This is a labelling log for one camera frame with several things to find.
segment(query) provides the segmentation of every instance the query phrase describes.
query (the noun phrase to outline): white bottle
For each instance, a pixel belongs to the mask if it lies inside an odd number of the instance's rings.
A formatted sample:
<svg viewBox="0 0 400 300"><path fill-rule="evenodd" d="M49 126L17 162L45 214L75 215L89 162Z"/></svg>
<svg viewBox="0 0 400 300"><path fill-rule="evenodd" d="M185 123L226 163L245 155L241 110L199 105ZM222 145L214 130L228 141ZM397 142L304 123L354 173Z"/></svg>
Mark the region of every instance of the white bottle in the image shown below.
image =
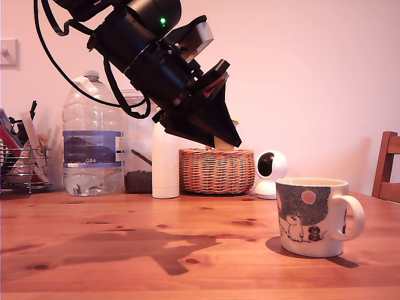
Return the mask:
<svg viewBox="0 0 400 300"><path fill-rule="evenodd" d="M99 100L117 103L88 71L75 83ZM64 121L64 187L72 196L100 196L118 192L122 186L121 110L99 104L71 89L62 112Z"/></svg>
<svg viewBox="0 0 400 300"><path fill-rule="evenodd" d="M152 196L158 199L179 197L178 138L157 123L152 134Z"/></svg>

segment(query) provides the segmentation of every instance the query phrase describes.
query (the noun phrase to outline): wooden chair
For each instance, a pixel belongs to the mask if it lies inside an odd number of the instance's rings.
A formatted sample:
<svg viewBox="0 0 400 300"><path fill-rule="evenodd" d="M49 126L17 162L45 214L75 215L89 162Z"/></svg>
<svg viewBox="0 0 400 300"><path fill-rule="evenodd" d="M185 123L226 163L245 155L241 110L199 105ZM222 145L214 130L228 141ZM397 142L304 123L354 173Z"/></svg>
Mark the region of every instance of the wooden chair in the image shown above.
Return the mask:
<svg viewBox="0 0 400 300"><path fill-rule="evenodd" d="M395 154L400 154L400 136L396 132L385 131L382 135L372 196L400 203L400 183L390 183Z"/></svg>

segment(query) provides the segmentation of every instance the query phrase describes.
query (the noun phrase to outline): wicker basket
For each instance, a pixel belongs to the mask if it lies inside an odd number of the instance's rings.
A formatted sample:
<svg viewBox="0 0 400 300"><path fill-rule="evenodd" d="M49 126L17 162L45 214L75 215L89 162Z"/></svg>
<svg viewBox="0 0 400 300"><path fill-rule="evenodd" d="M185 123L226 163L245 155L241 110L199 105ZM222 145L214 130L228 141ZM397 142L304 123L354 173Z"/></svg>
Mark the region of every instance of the wicker basket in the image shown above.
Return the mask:
<svg viewBox="0 0 400 300"><path fill-rule="evenodd" d="M254 184L254 152L182 149L179 177L185 191L203 194L240 194Z"/></svg>

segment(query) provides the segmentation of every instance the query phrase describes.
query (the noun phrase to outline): black robotic arm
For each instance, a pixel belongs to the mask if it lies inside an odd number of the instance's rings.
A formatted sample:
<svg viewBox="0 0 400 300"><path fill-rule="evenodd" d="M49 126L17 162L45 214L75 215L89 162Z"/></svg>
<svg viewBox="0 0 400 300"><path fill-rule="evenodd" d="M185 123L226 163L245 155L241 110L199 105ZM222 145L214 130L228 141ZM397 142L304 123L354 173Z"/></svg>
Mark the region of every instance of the black robotic arm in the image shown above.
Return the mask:
<svg viewBox="0 0 400 300"><path fill-rule="evenodd" d="M34 1L38 28L38 0ZM62 31L48 0L41 1L60 36L68 34L69 26L90 35L87 48L104 56L112 91L130 116L143 118L126 104L109 63L129 78L147 103L150 97L161 108L153 120L160 122L167 133L212 147L214 136L236 147L241 144L225 104L229 63L221 60L204 74L194 59L213 40L205 16L173 30L181 18L180 0L54 0L72 16ZM109 6L114 10L95 30L80 23ZM38 34L47 53L39 29Z"/></svg>

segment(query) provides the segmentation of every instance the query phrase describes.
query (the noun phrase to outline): security camera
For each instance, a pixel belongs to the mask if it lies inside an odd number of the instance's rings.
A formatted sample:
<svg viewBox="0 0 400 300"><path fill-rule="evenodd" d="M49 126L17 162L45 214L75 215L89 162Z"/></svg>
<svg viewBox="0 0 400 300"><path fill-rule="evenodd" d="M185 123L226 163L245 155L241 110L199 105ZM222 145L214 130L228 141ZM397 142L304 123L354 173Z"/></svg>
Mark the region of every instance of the security camera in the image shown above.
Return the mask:
<svg viewBox="0 0 400 300"><path fill-rule="evenodd" d="M276 200L276 181L288 173L288 160L278 151L264 151L256 161L257 176L261 181L256 186L259 198Z"/></svg>

